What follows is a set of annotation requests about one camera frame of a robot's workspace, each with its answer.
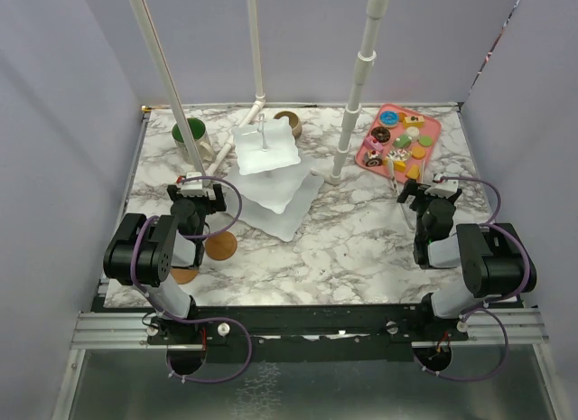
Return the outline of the pink serving tray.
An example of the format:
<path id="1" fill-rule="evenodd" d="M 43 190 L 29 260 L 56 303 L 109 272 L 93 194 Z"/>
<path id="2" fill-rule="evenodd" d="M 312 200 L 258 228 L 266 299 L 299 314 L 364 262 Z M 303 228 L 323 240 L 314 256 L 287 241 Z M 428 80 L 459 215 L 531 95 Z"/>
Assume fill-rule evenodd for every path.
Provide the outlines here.
<path id="1" fill-rule="evenodd" d="M 410 179 L 421 180 L 441 132 L 437 119 L 387 103 L 363 137 L 355 162 L 401 184 Z"/>

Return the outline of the white tiered serving stand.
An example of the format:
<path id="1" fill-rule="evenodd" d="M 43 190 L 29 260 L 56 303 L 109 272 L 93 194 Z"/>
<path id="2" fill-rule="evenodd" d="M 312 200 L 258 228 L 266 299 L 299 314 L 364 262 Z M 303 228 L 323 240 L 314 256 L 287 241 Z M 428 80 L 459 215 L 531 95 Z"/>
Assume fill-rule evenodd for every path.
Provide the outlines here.
<path id="1" fill-rule="evenodd" d="M 287 119 L 259 119 L 231 130 L 237 161 L 225 180 L 227 214 L 290 242 L 324 183 L 313 173 L 315 160 L 301 152 Z"/>

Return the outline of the chocolate donut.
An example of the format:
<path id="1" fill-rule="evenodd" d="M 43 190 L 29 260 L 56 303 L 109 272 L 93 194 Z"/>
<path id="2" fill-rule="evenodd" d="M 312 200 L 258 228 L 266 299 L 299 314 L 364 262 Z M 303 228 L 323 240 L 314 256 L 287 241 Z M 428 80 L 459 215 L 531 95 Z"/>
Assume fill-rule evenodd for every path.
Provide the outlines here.
<path id="1" fill-rule="evenodd" d="M 381 144 L 387 143 L 391 138 L 391 132 L 384 126 L 376 126 L 370 131 L 371 136 Z"/>

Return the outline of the blue frosted donut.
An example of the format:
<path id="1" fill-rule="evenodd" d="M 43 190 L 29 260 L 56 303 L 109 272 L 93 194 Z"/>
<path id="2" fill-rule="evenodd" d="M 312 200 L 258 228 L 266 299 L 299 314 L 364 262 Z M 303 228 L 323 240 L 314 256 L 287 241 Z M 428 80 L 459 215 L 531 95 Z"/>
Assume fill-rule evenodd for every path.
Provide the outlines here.
<path id="1" fill-rule="evenodd" d="M 399 115 L 393 110 L 384 110 L 378 116 L 379 123 L 386 128 L 393 128 L 399 123 Z"/>

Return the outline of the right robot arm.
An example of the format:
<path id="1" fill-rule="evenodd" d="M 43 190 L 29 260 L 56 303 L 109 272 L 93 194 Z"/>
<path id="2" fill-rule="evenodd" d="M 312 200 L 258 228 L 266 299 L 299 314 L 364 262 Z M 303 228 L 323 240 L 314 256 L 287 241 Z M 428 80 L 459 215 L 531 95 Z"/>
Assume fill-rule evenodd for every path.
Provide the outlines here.
<path id="1" fill-rule="evenodd" d="M 412 196 L 415 212 L 414 260 L 422 269 L 461 269 L 462 280 L 424 299 L 431 309 L 415 317 L 416 332 L 434 340 L 447 329 L 447 319 L 465 318 L 491 303 L 533 291 L 536 267 L 510 223 L 455 224 L 461 197 L 460 177 L 439 175 L 433 184 L 406 180 L 397 202 Z"/>

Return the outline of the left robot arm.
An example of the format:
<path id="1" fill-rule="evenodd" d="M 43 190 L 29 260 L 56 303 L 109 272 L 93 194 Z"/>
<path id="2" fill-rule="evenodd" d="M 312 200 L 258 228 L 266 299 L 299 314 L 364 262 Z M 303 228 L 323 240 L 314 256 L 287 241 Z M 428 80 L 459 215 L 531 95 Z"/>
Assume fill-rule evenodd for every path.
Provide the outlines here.
<path id="1" fill-rule="evenodd" d="M 154 308 L 168 332 L 179 342 L 193 341 L 199 332 L 197 304 L 179 286 L 173 269 L 197 270 L 210 235 L 206 218 L 226 209 L 222 187 L 186 191 L 167 187 L 172 202 L 168 215 L 147 218 L 127 213 L 103 257 L 105 275 L 133 287 Z"/>

